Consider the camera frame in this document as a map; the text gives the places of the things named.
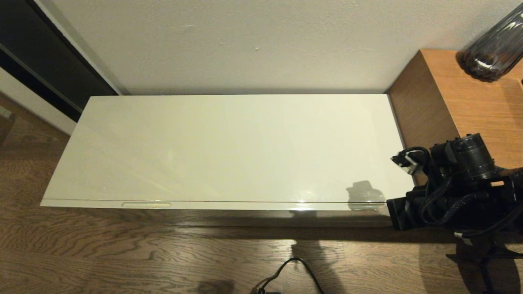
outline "glossy white cabinet top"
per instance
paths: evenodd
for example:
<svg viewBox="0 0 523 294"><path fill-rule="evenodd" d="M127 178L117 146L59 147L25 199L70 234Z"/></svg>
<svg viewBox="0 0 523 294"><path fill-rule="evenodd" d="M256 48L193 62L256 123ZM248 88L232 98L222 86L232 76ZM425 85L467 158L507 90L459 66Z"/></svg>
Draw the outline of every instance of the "glossy white cabinet top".
<svg viewBox="0 0 523 294"><path fill-rule="evenodd" d="M42 205L349 210L412 189L401 149L387 95L92 97Z"/></svg>

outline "wooden floor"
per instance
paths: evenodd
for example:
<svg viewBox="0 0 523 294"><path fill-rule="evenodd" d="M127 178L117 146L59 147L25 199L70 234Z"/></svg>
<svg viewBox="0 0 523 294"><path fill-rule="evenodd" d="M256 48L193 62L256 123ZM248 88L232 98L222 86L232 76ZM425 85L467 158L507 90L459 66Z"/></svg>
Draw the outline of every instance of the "wooden floor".
<svg viewBox="0 0 523 294"><path fill-rule="evenodd" d="M136 217L173 210L39 207L64 145L17 118L0 148L0 293L251 293L291 256L331 294L483 288L475 267L445 257L468 248L439 230L177 227ZM522 265L492 264L503 293L521 292ZM316 293L299 264L267 289Z"/></svg>

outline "wooden side table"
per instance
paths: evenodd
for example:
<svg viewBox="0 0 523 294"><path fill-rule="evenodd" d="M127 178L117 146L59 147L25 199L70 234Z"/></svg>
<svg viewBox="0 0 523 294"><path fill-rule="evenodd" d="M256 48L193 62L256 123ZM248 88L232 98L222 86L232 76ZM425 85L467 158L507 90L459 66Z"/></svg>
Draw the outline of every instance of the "wooden side table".
<svg viewBox="0 0 523 294"><path fill-rule="evenodd" d="M523 166L523 61L487 83L467 75L456 53L418 51L390 88L405 147L480 133L498 166Z"/></svg>

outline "white wall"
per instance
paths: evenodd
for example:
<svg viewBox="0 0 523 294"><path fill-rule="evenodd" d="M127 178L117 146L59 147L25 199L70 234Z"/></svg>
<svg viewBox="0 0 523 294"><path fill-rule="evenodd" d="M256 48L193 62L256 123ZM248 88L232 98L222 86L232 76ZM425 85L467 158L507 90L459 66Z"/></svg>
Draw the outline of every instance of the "white wall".
<svg viewBox="0 0 523 294"><path fill-rule="evenodd" d="M76 122L54 108L8 72L0 68L0 92L66 134L72 134Z"/></svg>
<svg viewBox="0 0 523 294"><path fill-rule="evenodd" d="M520 0L37 0L123 94L381 93Z"/></svg>

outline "power cord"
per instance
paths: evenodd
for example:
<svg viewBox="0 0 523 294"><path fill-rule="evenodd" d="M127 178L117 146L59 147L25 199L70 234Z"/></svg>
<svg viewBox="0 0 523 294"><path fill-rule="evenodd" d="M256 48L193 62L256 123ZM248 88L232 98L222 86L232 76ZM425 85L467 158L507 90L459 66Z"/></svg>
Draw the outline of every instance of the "power cord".
<svg viewBox="0 0 523 294"><path fill-rule="evenodd" d="M312 273L312 270L311 268L308 266L308 264L303 261L301 258L297 258L297 257L293 257L293 258L290 258L288 259L286 262L284 262L280 268L278 268L278 270L276 271L276 273L267 279L267 281L265 281L265 283L263 284L263 286L261 288L258 289L258 294L266 294L265 293L265 287L274 279L276 279L279 275L280 275L280 272L281 270L283 270L283 268L291 261L299 261L303 264L303 266L305 266L305 269L307 270L307 272L309 273L309 275L311 276L312 280L314 281L314 283L316 284L316 287L318 288L318 291L320 292L320 294L325 294L325 292L323 291L322 287L320 286L320 283L318 282L318 280L316 279L316 277L314 276L314 274Z"/></svg>

